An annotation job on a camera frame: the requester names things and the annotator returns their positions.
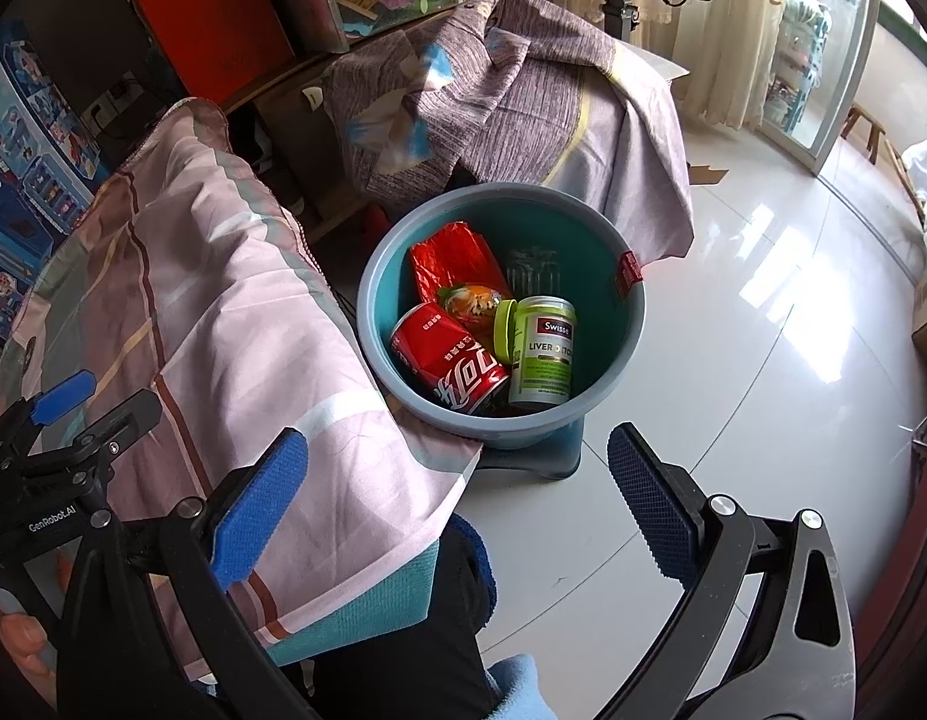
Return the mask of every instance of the black pants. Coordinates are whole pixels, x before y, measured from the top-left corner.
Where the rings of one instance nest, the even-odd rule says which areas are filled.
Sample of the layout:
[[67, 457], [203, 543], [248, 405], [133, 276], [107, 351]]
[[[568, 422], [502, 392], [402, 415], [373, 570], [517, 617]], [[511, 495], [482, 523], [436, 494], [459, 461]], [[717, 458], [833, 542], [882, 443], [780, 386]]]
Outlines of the black pants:
[[427, 619], [314, 658], [313, 707], [323, 720], [488, 717], [497, 697], [486, 682], [475, 637], [488, 607], [473, 547], [447, 528]]

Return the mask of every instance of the gray bucket rim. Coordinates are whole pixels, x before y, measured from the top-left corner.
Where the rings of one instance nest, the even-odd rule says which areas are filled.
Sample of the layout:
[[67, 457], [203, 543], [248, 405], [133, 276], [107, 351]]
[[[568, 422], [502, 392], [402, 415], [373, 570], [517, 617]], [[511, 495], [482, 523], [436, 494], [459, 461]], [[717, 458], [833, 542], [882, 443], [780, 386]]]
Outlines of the gray bucket rim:
[[406, 234], [417, 225], [421, 217], [441, 214], [454, 208], [469, 205], [474, 200], [493, 199], [522, 199], [533, 202], [542, 202], [553, 208], [579, 218], [591, 225], [596, 234], [604, 239], [611, 250], [618, 250], [620, 254], [630, 251], [629, 245], [610, 221], [598, 211], [576, 199], [570, 194], [563, 193], [550, 187], [537, 184], [522, 184], [506, 181], [495, 181], [463, 187], [448, 191], [446, 194], [436, 196], [432, 200], [422, 203], [390, 228], [381, 240], [364, 269], [364, 275], [359, 281], [359, 291], [356, 295], [356, 334], [364, 350], [367, 362], [375, 372], [386, 389], [393, 394], [414, 415], [425, 421], [436, 420], [437, 427], [451, 433], [467, 437], [480, 437], [487, 433], [516, 434], [535, 430], [557, 430], [571, 422], [580, 419], [594, 406], [604, 400], [611, 386], [620, 378], [623, 369], [628, 365], [636, 351], [637, 343], [643, 334], [644, 320], [647, 314], [647, 297], [644, 282], [634, 284], [626, 296], [630, 307], [630, 326], [620, 352], [610, 367], [585, 391], [571, 398], [561, 406], [546, 409], [543, 412], [523, 416], [471, 416], [466, 413], [452, 412], [414, 391], [413, 387], [404, 381], [390, 360], [383, 340], [375, 327], [371, 326], [369, 317], [370, 304], [380, 284], [380, 276], [385, 269], [385, 263], [393, 257]]

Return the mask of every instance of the teal stool leg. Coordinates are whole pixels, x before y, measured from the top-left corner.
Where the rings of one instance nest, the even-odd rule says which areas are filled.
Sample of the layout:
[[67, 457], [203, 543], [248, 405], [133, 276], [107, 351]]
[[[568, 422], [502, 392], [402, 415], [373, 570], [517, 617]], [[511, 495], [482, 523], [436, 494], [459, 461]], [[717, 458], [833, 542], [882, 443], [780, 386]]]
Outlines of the teal stool leg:
[[532, 471], [547, 479], [567, 479], [580, 467], [582, 448], [583, 418], [580, 418], [523, 449], [484, 447], [476, 468]]

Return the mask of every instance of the bucket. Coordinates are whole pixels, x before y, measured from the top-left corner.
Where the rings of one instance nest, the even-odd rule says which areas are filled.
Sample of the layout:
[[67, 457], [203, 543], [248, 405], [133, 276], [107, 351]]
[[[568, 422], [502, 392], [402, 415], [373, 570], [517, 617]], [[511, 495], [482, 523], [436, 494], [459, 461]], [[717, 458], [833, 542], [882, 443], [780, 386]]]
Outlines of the bucket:
[[[570, 400], [543, 412], [486, 418], [452, 412], [421, 396], [412, 374], [389, 348], [397, 320], [420, 302], [407, 250], [450, 221], [466, 221], [486, 238], [505, 268], [510, 250], [556, 252], [561, 298], [577, 309]], [[418, 418], [498, 449], [546, 439], [582, 418], [613, 391], [633, 356], [644, 323], [644, 284], [620, 297], [614, 276], [628, 246], [602, 215], [560, 191], [532, 184], [490, 183], [441, 194], [399, 221], [373, 252], [359, 282], [356, 328], [370, 367]]]

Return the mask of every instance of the red soda can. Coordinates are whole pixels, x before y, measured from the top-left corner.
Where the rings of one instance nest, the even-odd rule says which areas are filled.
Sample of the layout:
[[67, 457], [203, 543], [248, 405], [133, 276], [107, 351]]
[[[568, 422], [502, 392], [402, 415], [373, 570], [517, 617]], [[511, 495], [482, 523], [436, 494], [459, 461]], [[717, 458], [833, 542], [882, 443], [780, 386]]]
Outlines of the red soda can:
[[407, 311], [390, 336], [397, 357], [455, 412], [481, 415], [510, 374], [436, 303]]

